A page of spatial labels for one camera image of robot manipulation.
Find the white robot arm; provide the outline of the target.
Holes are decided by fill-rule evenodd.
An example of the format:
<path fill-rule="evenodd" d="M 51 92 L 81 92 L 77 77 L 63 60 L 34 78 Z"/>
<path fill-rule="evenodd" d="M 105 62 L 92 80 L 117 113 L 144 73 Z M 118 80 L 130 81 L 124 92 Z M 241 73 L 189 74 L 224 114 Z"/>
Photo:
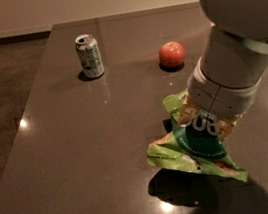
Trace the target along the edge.
<path fill-rule="evenodd" d="M 214 115 L 220 140 L 254 102 L 268 67 L 268 0 L 199 0 L 212 27 L 188 79 L 178 123 Z"/>

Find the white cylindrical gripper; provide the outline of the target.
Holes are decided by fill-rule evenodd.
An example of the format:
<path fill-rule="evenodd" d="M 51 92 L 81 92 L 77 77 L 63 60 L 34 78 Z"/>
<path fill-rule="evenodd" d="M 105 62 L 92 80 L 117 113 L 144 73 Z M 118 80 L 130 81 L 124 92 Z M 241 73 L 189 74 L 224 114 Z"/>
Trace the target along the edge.
<path fill-rule="evenodd" d="M 178 125 L 189 123 L 201 114 L 202 109 L 221 118 L 217 120 L 219 127 L 218 138 L 223 142 L 234 131 L 242 113 L 250 109 L 254 103 L 257 90 L 261 84 L 260 79 L 256 84 L 247 88 L 227 88 L 211 81 L 201 70 L 199 59 L 196 68 L 188 78 L 187 94 L 178 118 Z"/>

